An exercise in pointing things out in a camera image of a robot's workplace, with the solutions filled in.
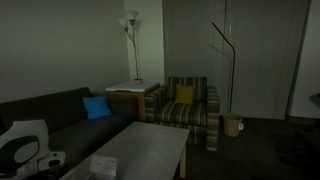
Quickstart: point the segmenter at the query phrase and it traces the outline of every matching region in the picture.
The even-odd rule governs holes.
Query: end table
[[[139,120],[146,121],[145,100],[144,97],[149,92],[158,88],[159,83],[143,82],[142,84],[134,84],[133,82],[125,82],[105,88],[103,93],[107,97],[135,97],[138,99]]]

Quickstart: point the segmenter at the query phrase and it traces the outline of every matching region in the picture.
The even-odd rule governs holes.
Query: sofa
[[[0,136],[13,121],[44,119],[51,151],[64,151],[68,168],[84,160],[138,119],[133,98],[108,98],[112,116],[87,119],[83,97],[93,97],[89,88],[79,88],[12,102],[0,103]]]
[[[177,102],[178,87],[194,87],[191,104]],[[205,144],[217,150],[220,100],[206,77],[168,77],[165,85],[145,96],[146,117],[150,123],[190,130],[188,143]]]

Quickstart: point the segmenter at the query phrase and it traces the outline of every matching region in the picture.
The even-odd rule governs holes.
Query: wastebasket
[[[231,137],[239,135],[239,124],[242,122],[242,117],[238,114],[223,115],[224,133]]]

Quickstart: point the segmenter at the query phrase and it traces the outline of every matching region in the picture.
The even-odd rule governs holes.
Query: white coffee table
[[[117,159],[116,179],[173,179],[180,163],[185,178],[186,141],[189,130],[133,122],[93,155]],[[91,156],[61,180],[83,179],[90,174]]]

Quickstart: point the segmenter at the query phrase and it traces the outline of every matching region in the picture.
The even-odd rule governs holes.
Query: white wall
[[[312,1],[288,114],[295,117],[320,118],[320,108],[309,97],[320,93],[320,1]]]
[[[163,83],[164,50],[162,0],[124,0],[124,9],[139,11],[137,17],[136,41],[142,79],[144,81]],[[131,80],[133,80],[136,78],[134,49],[129,38],[127,38],[127,42],[130,77]]]
[[[0,1],[0,102],[128,81],[124,2]]]

